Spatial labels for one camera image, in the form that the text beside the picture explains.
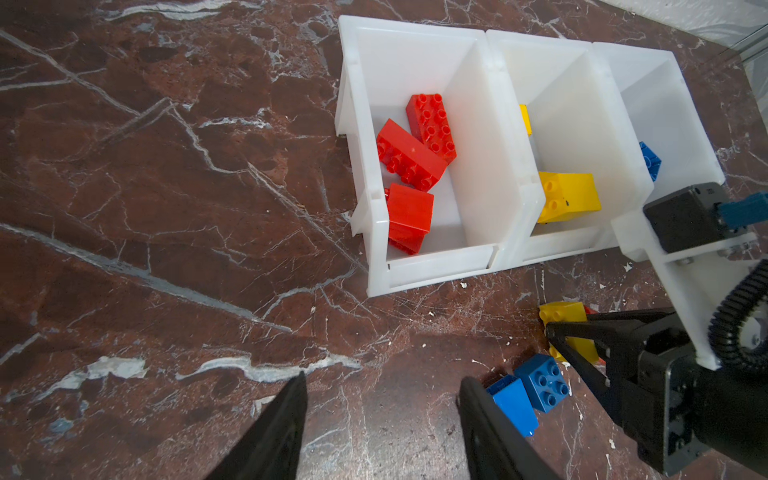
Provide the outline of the red long lego brick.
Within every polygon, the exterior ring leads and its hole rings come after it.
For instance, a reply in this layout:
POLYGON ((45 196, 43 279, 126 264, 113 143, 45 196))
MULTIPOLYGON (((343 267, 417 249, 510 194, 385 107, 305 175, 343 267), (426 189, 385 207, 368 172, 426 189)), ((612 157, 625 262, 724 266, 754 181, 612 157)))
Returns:
POLYGON ((450 165, 457 152, 443 97, 440 94, 412 95, 406 115, 411 134, 450 165))

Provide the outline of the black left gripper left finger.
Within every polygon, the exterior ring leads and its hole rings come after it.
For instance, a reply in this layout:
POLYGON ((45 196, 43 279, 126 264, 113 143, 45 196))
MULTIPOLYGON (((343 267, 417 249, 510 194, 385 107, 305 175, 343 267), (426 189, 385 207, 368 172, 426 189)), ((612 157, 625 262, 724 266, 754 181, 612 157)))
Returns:
POLYGON ((306 422, 303 372, 291 378, 206 479, 295 479, 306 422))

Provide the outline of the blue studded lego brick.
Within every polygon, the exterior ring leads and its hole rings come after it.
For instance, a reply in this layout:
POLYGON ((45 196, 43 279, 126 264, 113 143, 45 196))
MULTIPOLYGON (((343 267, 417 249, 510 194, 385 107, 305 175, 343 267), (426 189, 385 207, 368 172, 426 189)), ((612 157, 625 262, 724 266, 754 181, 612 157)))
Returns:
POLYGON ((514 375, 523 382, 532 406, 543 413, 550 412, 570 395, 558 363, 549 355, 534 355, 519 365, 514 375))

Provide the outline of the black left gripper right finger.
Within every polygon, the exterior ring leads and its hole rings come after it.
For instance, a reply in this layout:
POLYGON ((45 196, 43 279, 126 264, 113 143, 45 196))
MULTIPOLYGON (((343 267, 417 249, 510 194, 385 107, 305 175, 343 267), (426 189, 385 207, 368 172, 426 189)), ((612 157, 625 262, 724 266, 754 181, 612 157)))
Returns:
POLYGON ((457 406, 471 479, 559 479, 477 379, 462 379, 457 406))

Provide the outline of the red square lego brick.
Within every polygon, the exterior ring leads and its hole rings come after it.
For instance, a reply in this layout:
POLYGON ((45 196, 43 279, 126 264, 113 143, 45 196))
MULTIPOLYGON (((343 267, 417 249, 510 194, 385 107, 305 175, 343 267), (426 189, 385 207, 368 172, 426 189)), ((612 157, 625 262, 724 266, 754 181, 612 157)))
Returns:
POLYGON ((431 230, 434 196, 400 184, 385 190, 389 214, 388 240, 408 255, 419 253, 431 230))

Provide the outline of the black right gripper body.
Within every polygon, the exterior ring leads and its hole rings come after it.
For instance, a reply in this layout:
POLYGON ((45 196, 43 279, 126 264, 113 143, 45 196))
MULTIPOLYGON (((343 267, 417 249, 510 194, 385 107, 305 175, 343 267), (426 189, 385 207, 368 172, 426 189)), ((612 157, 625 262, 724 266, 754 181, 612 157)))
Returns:
POLYGON ((612 411, 641 460, 674 475, 709 450, 767 472, 767 376, 699 365, 692 341, 671 309, 612 312, 621 324, 603 347, 612 411))

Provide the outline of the yellow tall lego brick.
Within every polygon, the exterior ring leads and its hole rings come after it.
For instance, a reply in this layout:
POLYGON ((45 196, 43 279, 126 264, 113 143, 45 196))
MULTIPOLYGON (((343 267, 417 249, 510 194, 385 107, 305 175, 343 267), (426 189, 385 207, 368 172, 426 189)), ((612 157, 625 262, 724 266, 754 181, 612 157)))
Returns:
POLYGON ((538 224, 569 221, 602 210, 592 174, 540 172, 539 178, 546 200, 538 224))

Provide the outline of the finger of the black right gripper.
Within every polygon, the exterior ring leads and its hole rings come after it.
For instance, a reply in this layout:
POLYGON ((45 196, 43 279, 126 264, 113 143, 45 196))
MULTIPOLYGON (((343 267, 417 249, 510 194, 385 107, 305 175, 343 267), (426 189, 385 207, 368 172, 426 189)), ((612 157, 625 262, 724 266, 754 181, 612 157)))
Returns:
POLYGON ((621 341, 631 338, 638 329, 644 333, 644 329, 651 325, 660 326, 668 317, 675 317, 674 309, 597 313, 587 315, 584 322, 550 322, 545 327, 545 335, 551 343, 578 338, 609 345, 616 338, 621 341))
POLYGON ((549 335, 548 340, 576 370, 600 405, 618 426, 623 425, 624 361, 621 359, 618 335, 549 335), (601 346, 606 358, 605 372, 598 370, 585 356, 568 344, 569 339, 593 340, 601 346))

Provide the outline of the blue lego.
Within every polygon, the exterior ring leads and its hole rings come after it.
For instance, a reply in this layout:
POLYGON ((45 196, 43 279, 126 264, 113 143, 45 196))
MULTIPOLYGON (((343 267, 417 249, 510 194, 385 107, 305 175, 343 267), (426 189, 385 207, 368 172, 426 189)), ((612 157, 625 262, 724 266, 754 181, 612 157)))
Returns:
POLYGON ((641 153, 642 153, 647 171, 652 181, 655 182, 658 178, 662 161, 645 142, 640 141, 639 146, 641 149, 641 153))

